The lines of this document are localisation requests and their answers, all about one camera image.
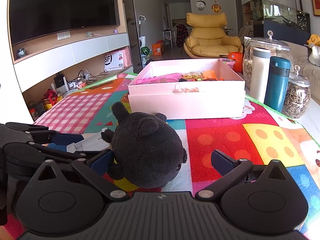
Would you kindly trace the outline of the pink plastic basket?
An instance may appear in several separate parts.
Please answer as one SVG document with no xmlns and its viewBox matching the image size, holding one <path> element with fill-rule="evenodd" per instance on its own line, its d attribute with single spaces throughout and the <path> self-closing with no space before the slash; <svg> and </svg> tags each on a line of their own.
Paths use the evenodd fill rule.
<svg viewBox="0 0 320 240">
<path fill-rule="evenodd" d="M 148 85 L 148 84 L 154 84 L 154 83 L 171 83 L 171 82 L 178 82 L 183 75 L 181 73 L 172 73 L 162 76 L 154 76 L 154 77 L 148 77 L 143 79 L 137 79 L 136 84 L 137 85 Z"/>
</svg>

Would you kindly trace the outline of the yellow duck plush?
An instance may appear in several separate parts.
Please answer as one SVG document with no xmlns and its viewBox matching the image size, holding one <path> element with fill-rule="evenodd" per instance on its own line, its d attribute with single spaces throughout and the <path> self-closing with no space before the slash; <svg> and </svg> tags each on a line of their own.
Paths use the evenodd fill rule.
<svg viewBox="0 0 320 240">
<path fill-rule="evenodd" d="M 311 34 L 310 38 L 307 40 L 307 45 L 309 47 L 320 46 L 320 36 L 317 34 Z"/>
</svg>

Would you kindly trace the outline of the panda wall clock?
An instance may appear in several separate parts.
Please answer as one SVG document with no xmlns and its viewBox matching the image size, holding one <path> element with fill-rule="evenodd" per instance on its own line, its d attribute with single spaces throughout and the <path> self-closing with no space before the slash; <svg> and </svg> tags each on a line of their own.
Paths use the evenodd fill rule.
<svg viewBox="0 0 320 240">
<path fill-rule="evenodd" d="M 206 7 L 206 3 L 204 0 L 197 0 L 197 2 L 195 3 L 195 6 L 198 9 L 198 11 L 203 11 L 204 8 Z"/>
</svg>

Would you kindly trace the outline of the orange toy bucket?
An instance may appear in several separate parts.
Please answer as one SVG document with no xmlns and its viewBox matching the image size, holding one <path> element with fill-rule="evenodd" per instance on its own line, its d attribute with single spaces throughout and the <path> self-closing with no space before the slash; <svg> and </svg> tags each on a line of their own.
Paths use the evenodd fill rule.
<svg viewBox="0 0 320 240">
<path fill-rule="evenodd" d="M 231 52 L 228 54 L 227 57 L 235 62 L 235 64 L 233 65 L 233 70 L 238 73 L 242 72 L 242 59 L 243 59 L 242 53 Z"/>
</svg>

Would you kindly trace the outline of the orange cardboard box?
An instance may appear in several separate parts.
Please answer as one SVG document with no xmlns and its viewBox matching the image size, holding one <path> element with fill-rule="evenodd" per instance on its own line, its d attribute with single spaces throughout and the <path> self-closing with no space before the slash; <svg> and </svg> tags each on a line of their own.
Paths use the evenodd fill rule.
<svg viewBox="0 0 320 240">
<path fill-rule="evenodd" d="M 162 56 L 164 51 L 164 43 L 155 43 L 152 45 L 153 56 Z"/>
</svg>

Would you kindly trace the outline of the white tv cabinet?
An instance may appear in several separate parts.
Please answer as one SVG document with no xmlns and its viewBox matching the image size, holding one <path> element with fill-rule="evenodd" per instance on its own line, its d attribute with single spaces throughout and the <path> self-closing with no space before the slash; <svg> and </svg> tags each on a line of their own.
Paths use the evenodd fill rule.
<svg viewBox="0 0 320 240">
<path fill-rule="evenodd" d="M 18 95 L 58 72 L 127 46 L 128 33 L 120 33 L 69 43 L 13 61 Z"/>
</svg>

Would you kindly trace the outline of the glass fish tank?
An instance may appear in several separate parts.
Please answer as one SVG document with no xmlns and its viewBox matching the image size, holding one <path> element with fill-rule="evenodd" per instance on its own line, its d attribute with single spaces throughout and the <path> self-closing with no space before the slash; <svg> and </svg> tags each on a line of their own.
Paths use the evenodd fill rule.
<svg viewBox="0 0 320 240">
<path fill-rule="evenodd" d="M 268 0 L 257 0 L 252 4 L 253 21 L 274 21 L 311 33 L 310 15 L 293 7 Z"/>
</svg>

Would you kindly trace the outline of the black television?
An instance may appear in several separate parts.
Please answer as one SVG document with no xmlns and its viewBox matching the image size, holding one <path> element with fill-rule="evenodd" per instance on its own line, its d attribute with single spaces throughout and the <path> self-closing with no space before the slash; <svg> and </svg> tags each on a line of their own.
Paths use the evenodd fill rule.
<svg viewBox="0 0 320 240">
<path fill-rule="evenodd" d="M 117 0 L 9 0 L 12 44 L 71 29 L 119 24 Z"/>
</svg>

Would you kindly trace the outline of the small glass seed jar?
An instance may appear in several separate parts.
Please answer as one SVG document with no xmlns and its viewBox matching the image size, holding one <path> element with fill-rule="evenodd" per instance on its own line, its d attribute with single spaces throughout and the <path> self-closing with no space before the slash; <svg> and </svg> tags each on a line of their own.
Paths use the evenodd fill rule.
<svg viewBox="0 0 320 240">
<path fill-rule="evenodd" d="M 300 75 L 300 66 L 294 66 L 294 72 L 289 75 L 286 96 L 282 113 L 293 119 L 303 116 L 311 101 L 310 81 Z"/>
</svg>

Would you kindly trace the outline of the pink toy bucket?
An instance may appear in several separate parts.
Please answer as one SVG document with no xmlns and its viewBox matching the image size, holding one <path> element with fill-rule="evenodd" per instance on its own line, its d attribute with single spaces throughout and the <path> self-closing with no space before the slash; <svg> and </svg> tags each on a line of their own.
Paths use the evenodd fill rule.
<svg viewBox="0 0 320 240">
<path fill-rule="evenodd" d="M 233 59 L 221 58 L 220 61 L 225 63 L 232 70 L 234 69 L 235 61 Z"/>
</svg>

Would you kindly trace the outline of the orange plastic toy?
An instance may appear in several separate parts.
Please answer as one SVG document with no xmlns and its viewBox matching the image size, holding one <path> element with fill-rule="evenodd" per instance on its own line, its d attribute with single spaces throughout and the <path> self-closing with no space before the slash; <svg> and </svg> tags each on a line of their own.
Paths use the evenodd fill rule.
<svg viewBox="0 0 320 240">
<path fill-rule="evenodd" d="M 207 70 L 202 72 L 202 79 L 206 81 L 223 81 L 223 78 L 217 78 L 214 70 Z"/>
</svg>

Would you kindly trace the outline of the white thermos bottle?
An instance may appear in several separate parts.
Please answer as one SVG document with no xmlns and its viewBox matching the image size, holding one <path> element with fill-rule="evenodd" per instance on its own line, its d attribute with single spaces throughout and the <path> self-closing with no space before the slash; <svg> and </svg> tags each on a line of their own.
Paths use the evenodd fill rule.
<svg viewBox="0 0 320 240">
<path fill-rule="evenodd" d="M 252 77 L 249 95 L 263 103 L 266 94 L 271 51 L 253 48 Z"/>
</svg>

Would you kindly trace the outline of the pink cardboard box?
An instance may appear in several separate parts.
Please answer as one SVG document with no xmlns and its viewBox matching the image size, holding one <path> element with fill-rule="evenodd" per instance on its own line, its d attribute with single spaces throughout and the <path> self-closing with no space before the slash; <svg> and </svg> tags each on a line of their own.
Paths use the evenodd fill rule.
<svg viewBox="0 0 320 240">
<path fill-rule="evenodd" d="M 137 83 L 151 77 L 209 70 L 217 80 Z M 245 81 L 220 59 L 152 61 L 128 90 L 132 112 L 162 113 L 168 119 L 239 118 L 245 104 Z"/>
</svg>

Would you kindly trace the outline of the teal thermos bottle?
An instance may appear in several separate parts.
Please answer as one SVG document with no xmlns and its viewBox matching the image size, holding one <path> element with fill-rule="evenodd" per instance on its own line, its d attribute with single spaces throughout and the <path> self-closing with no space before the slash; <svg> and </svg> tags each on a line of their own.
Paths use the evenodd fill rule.
<svg viewBox="0 0 320 240">
<path fill-rule="evenodd" d="M 288 59 L 272 56 L 268 72 L 268 81 L 264 104 L 281 112 L 286 96 L 291 62 Z"/>
</svg>

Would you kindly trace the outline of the white SF parcel box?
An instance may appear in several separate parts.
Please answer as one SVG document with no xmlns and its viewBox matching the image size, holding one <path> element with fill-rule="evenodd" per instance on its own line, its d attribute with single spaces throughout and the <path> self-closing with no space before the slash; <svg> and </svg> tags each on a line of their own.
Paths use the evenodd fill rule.
<svg viewBox="0 0 320 240">
<path fill-rule="evenodd" d="M 110 72 L 114 70 L 124 69 L 124 53 L 119 51 L 107 54 L 104 61 L 104 71 Z"/>
</svg>

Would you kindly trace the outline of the yellow lounge chair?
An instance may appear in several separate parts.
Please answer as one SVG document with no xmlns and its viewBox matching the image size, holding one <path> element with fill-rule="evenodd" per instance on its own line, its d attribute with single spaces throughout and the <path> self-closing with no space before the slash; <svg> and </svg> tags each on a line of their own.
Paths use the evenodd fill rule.
<svg viewBox="0 0 320 240">
<path fill-rule="evenodd" d="M 192 27 L 183 48 L 193 59 L 227 56 L 243 52 L 240 38 L 225 33 L 227 17 L 224 13 L 204 15 L 187 13 L 187 24 Z"/>
</svg>

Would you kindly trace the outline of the yellow round wall ornament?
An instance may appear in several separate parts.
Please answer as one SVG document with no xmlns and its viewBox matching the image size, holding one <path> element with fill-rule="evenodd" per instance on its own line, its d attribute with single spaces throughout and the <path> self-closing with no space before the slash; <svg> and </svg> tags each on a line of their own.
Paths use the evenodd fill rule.
<svg viewBox="0 0 320 240">
<path fill-rule="evenodd" d="M 211 6 L 211 10 L 218 14 L 221 11 L 221 5 L 217 4 L 217 1 L 215 1 L 215 3 Z"/>
</svg>

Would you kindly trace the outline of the black plush toy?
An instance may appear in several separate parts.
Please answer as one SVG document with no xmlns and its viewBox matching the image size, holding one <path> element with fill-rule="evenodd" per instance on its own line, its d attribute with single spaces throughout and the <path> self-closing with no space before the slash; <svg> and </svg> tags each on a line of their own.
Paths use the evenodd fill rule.
<svg viewBox="0 0 320 240">
<path fill-rule="evenodd" d="M 187 152 L 167 124 L 167 117 L 162 113 L 129 113 L 122 102 L 114 103 L 111 109 L 118 126 L 101 134 L 113 152 L 107 174 L 145 189 L 172 181 L 187 162 Z"/>
</svg>

